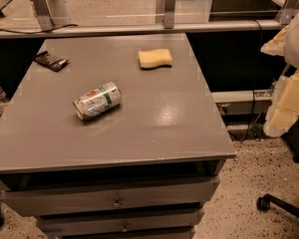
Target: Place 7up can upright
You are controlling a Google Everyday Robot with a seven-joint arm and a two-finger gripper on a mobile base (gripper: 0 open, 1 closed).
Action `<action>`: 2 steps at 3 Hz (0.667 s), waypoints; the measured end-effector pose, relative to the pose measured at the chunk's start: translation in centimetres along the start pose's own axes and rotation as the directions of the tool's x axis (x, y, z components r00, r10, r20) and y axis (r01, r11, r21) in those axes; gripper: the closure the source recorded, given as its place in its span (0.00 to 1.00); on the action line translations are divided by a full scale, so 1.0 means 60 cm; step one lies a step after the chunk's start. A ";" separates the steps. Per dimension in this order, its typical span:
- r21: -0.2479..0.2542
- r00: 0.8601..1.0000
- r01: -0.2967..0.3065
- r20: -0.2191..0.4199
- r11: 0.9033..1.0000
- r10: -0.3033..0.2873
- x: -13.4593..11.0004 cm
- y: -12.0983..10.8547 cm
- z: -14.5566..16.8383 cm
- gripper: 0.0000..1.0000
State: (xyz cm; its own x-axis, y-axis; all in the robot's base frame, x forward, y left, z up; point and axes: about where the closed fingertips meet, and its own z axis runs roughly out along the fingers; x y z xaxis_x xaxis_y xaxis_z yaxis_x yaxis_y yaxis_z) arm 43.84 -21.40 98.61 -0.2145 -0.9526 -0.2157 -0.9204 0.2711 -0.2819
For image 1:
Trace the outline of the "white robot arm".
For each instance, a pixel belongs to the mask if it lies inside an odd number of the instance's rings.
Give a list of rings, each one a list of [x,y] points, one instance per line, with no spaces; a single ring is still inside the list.
[[[267,111],[263,130],[266,135],[279,137],[287,132],[299,118],[299,12],[260,51],[271,56],[283,56],[296,72],[286,77],[281,75],[276,82]]]

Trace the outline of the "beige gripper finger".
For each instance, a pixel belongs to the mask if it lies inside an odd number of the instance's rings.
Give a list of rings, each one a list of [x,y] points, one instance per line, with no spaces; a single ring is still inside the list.
[[[279,78],[271,101],[263,130],[268,136],[279,137],[299,118],[299,70],[291,77]]]
[[[284,43],[288,27],[284,27],[273,39],[265,43],[260,52],[271,56],[284,56]]]

